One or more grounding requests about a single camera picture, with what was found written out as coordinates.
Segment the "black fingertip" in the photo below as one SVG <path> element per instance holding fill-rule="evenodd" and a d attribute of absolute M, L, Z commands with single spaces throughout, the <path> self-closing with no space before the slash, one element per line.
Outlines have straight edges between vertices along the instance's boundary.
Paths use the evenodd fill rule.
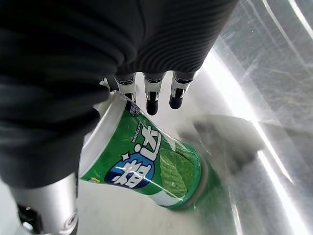
<path fill-rule="evenodd" d="M 149 115 L 155 115 L 158 109 L 158 101 L 157 100 L 147 100 L 147 113 Z"/>
<path fill-rule="evenodd" d="M 170 97 L 170 106 L 172 109 L 179 109 L 182 104 L 182 98 L 180 97 Z"/>

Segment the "metal surface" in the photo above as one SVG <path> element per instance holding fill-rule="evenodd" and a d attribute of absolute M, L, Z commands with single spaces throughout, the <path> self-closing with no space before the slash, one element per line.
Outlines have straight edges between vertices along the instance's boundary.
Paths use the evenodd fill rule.
<path fill-rule="evenodd" d="M 191 142 L 218 180 L 183 211 L 80 182 L 78 235 L 313 234 L 312 27 L 312 1 L 241 0 L 182 107 L 168 105 L 168 72 L 151 117 Z M 145 110 L 142 74 L 136 83 Z"/>
<path fill-rule="evenodd" d="M 76 177 L 69 176 L 51 185 L 34 189 L 10 188 L 18 205 L 24 229 L 35 234 L 70 235 L 77 224 Z M 28 212 L 33 210 L 35 217 Z"/>

